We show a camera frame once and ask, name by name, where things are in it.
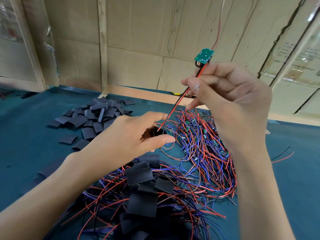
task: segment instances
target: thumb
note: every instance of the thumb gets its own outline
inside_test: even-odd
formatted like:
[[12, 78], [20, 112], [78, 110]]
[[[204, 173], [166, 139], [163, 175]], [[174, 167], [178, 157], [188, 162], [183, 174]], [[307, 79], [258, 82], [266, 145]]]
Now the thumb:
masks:
[[175, 141], [176, 139], [170, 135], [159, 135], [150, 137], [140, 143], [140, 150], [143, 151], [143, 153], [146, 153], [154, 149], [160, 148], [167, 143], [172, 143]]
[[188, 80], [188, 86], [197, 99], [210, 109], [213, 116], [213, 112], [219, 110], [227, 102], [226, 99], [197, 77], [191, 77]]

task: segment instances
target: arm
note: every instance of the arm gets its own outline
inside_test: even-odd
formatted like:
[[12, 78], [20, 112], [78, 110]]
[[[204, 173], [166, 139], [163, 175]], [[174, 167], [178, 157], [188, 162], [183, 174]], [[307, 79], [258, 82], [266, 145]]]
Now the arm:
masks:
[[233, 158], [241, 239], [295, 239], [265, 143], [270, 88], [233, 63], [210, 63], [202, 76], [182, 84], [197, 96], [187, 109], [202, 104], [210, 109]]
[[117, 118], [82, 151], [70, 154], [50, 177], [0, 213], [0, 239], [43, 239], [93, 182], [135, 157], [174, 142], [170, 135], [150, 137], [147, 133], [155, 121], [166, 116], [148, 112]]

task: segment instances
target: hand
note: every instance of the hand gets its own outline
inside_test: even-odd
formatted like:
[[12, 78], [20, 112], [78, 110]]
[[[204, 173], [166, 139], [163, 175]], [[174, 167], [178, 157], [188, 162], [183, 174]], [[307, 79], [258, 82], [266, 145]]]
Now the hand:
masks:
[[83, 164], [92, 181], [120, 168], [135, 157], [172, 143], [170, 135], [150, 136], [155, 122], [167, 117], [165, 113], [147, 112], [142, 116], [118, 117], [80, 152], [74, 153], [73, 163]]
[[247, 69], [234, 63], [209, 63], [199, 78], [193, 76], [181, 83], [197, 96], [186, 108], [205, 104], [231, 153], [265, 146], [272, 92]]

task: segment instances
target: teal work mat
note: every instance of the teal work mat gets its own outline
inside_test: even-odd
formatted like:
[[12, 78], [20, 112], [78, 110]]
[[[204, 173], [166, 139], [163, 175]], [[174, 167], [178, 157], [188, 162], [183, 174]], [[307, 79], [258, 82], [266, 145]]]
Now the teal work mat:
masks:
[[[46, 125], [72, 109], [99, 96], [99, 93], [79, 93], [61, 88], [52, 88], [27, 99], [17, 96], [19, 91], [0, 100], [0, 182], [2, 196], [0, 210], [21, 196], [23, 188], [37, 173], [50, 162], [66, 157], [72, 152], [71, 146], [59, 144], [66, 134], [81, 137], [81, 130], [52, 129]], [[109, 94], [108, 99], [128, 97]], [[136, 99], [136, 104], [126, 106], [133, 110], [133, 116], [147, 111], [168, 113], [172, 104]], [[270, 135], [266, 143], [270, 157], [278, 156], [288, 146], [295, 153], [287, 160], [273, 164], [286, 213], [297, 239], [318, 239], [320, 222], [320, 127], [305, 126], [273, 121], [267, 126]], [[161, 160], [178, 165], [156, 151]], [[183, 153], [178, 146], [169, 155], [181, 158]], [[212, 218], [225, 239], [239, 239], [237, 207], [229, 200], [216, 202], [214, 210], [225, 215], [226, 219]], [[72, 226], [56, 231], [51, 239], [77, 239], [82, 228], [81, 220]], [[96, 239], [82, 235], [81, 239]], [[212, 232], [211, 239], [217, 239]]]

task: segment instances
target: bundle of wires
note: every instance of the bundle of wires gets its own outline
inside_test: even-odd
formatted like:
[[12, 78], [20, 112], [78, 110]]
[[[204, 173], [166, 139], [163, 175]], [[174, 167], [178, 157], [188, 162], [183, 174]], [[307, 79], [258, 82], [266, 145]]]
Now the bundle of wires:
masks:
[[[94, 234], [103, 239], [112, 234], [114, 239], [122, 239], [120, 218], [126, 212], [130, 194], [135, 190], [133, 186], [128, 186], [124, 171], [132, 165], [129, 163], [90, 186], [83, 192], [82, 210], [69, 218], [70, 211], [67, 211], [56, 225], [64, 226], [82, 218], [83, 228], [78, 239], [82, 234]], [[140, 229], [151, 232], [148, 239], [168, 237], [165, 233], [168, 229], [175, 239], [213, 239], [209, 229], [218, 239], [221, 236], [224, 239], [208, 216], [225, 217], [207, 205], [205, 188], [194, 183], [194, 179], [183, 176], [180, 170], [165, 161], [160, 161], [160, 169], [152, 170], [154, 178], [160, 177], [174, 183], [173, 194], [157, 192], [156, 217], [147, 218], [148, 221]]]
[[[185, 177], [196, 177], [199, 185], [206, 189], [207, 199], [232, 198], [236, 191], [237, 178], [228, 150], [220, 140], [212, 117], [200, 113], [181, 110], [175, 111], [177, 121], [168, 120], [168, 131], [174, 134], [176, 143], [185, 153], [183, 158], [168, 157], [181, 161], [180, 168]], [[189, 170], [183, 162], [190, 162]]]

